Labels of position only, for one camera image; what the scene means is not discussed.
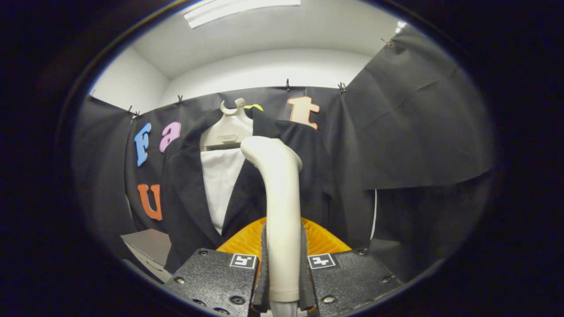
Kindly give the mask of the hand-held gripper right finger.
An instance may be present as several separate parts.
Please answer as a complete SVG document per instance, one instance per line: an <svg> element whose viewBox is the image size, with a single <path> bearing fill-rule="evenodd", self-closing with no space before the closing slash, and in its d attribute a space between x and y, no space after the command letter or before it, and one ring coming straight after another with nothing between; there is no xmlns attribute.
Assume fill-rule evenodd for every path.
<svg viewBox="0 0 564 317"><path fill-rule="evenodd" d="M403 286L366 247L352 248L302 218L301 298L309 317L337 317L384 299Z"/></svg>

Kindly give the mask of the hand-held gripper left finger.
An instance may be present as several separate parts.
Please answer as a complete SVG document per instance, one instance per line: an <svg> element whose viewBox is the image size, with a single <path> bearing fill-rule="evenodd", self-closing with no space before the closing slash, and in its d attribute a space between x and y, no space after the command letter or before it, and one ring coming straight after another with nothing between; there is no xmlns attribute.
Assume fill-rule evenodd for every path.
<svg viewBox="0 0 564 317"><path fill-rule="evenodd" d="M268 306L268 273L262 263L265 224L266 218L250 223L216 250L197 249L165 288L210 314L259 316Z"/></svg>

